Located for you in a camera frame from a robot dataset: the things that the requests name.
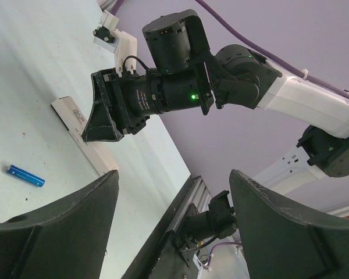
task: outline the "blue object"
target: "blue object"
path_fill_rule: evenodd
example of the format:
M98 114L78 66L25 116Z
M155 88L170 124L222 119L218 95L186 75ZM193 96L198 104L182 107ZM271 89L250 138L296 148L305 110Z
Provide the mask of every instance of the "blue object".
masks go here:
M20 169L19 167L16 167L14 165L10 165L7 169L6 169L6 172L13 175L13 176L16 176L18 178L21 178L22 180L24 181L27 181L37 187L42 187L45 183L45 180L40 178L40 177L37 177L25 170L22 170Z

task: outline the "purple cable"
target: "purple cable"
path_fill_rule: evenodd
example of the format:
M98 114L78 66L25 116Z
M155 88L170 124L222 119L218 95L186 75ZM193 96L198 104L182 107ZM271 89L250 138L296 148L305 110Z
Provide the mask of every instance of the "purple cable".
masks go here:
M198 2L199 5L201 5L207 12L209 12L223 27L225 27L230 33L232 33L238 40L240 40L244 44L248 45L250 48L256 50L257 52L261 53L263 56L266 56L267 58L274 61L275 63L281 65L281 67L290 71L294 75L301 77L301 78L304 78L305 74L302 71L298 70L294 66L288 64L283 59L281 59L281 58L277 57L276 55L270 53L269 51L261 48L260 46L258 46L254 42L251 42L249 39L245 38L243 35L238 33L232 26L230 26L229 23L227 23L218 13L216 13L206 2L204 2L203 0L195 0L195 1ZM324 87L328 90L331 90L331 91L339 94L340 96L343 96L343 97L349 99L349 92L338 89L335 86L333 86L333 85L331 85L323 80L320 80L319 78L316 78L313 76L308 76L307 80L316 84L316 85L319 85L319 86Z
M116 15L117 11L119 10L119 8L121 7L121 5L123 4L124 0L117 0L114 4L114 6L112 7L110 13L112 15Z
M236 242L221 242L221 243L218 243L215 246L213 246L211 251L210 251L210 253L209 253L209 256L208 256L208 263L207 263L206 266L204 266L204 269L209 269L209 265L211 264L211 260L212 260L213 251L215 249L217 249L217 247L224 246L224 245L242 245L242 242L239 242L239 241L236 241Z

